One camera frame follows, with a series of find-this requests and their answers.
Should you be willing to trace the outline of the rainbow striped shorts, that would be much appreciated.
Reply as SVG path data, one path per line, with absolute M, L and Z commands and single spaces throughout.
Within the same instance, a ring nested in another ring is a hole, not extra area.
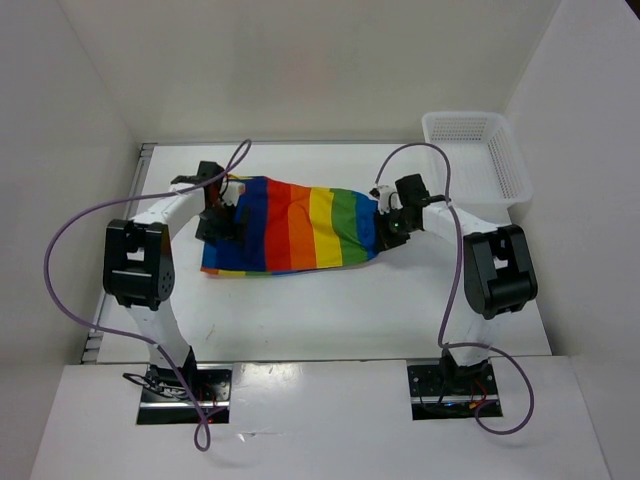
M 237 205 L 249 208 L 245 242 L 205 243 L 203 272 L 284 275 L 353 267 L 378 255 L 377 202 L 366 195 L 265 176 L 233 176 L 231 181 L 245 184 Z

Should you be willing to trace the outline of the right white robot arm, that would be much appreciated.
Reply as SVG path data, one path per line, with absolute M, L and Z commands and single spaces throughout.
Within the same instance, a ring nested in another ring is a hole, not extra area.
M 374 215 L 376 249 L 397 248 L 415 232 L 429 232 L 454 245 L 453 292 L 438 332 L 442 348 L 438 378 L 450 393 L 460 393 L 487 364 L 497 331 L 497 316 L 515 313 L 538 293 L 524 230 L 515 224 L 487 222 L 452 206 L 444 195 L 432 195 L 419 174 L 405 176 L 393 187 L 377 185 L 370 195 L 377 201 Z M 464 292 L 476 314 L 445 339 L 456 294 Z

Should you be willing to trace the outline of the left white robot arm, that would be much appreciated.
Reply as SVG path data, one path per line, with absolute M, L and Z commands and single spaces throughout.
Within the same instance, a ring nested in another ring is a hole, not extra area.
M 191 398 L 201 388 L 193 348 L 183 338 L 170 296 L 176 283 L 171 240 L 192 219 L 196 238 L 208 246 L 245 243 L 249 210 L 237 209 L 244 185 L 215 162 L 202 161 L 180 175 L 167 194 L 129 220 L 106 228 L 103 287 L 150 340 L 150 373 L 143 385 Z

